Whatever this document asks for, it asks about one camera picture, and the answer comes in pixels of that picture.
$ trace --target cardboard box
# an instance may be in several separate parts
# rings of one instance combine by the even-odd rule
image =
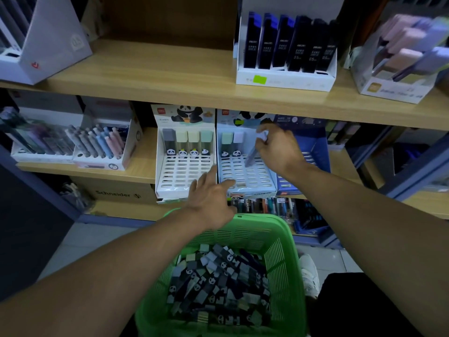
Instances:
[[[417,76],[411,74],[400,82],[373,77],[374,57],[378,52],[380,30],[373,33],[362,47],[362,51],[352,64],[351,71],[360,94],[367,96],[418,104],[432,90],[438,73]]]
[[[8,90],[19,107],[19,113],[30,121],[59,126],[59,137],[66,137],[64,129],[69,124],[88,126],[90,118],[85,116],[76,96],[27,90]],[[73,164],[73,155],[31,154],[13,141],[11,157],[17,162]]]
[[[321,18],[327,23],[334,20],[343,5],[344,0],[243,0],[240,17],[239,48],[237,55],[236,83],[276,88],[295,88],[302,90],[329,92],[337,77],[337,52],[335,52],[326,72],[304,73],[288,71],[287,66],[272,67],[269,70],[259,68],[244,68],[245,42],[248,25],[248,15],[254,11],[261,15],[266,12],[276,16],[288,15],[295,20],[297,15],[310,18]]]
[[[219,181],[236,180],[236,185],[228,191],[230,198],[274,197],[278,191],[276,173],[268,169],[260,156],[256,155],[254,165],[246,168],[245,160],[253,150],[256,128],[261,123],[272,123],[274,114],[245,111],[217,110],[217,166]],[[225,132],[244,133],[240,155],[221,154],[222,136]]]
[[[72,176],[72,181],[85,189],[94,199],[135,204],[154,204],[153,185],[126,181],[103,180],[92,177]]]
[[[158,125],[156,195],[163,199],[161,203],[187,198],[192,181],[198,180],[216,163],[215,109],[170,104],[152,104],[151,108]],[[173,154],[168,156],[163,129],[185,132],[211,131],[209,155],[197,152],[195,155],[185,153],[180,156],[173,151]]]
[[[25,40],[0,53],[0,79],[34,85],[92,55],[70,0],[37,0]]]
[[[79,168],[95,168],[124,171],[129,164],[138,142],[142,138],[142,128],[132,109],[130,101],[82,96],[86,105],[86,113],[91,118],[92,126],[100,124],[102,127],[116,127],[127,130],[125,148],[120,159],[101,158],[101,156],[86,157],[75,147],[74,163]]]

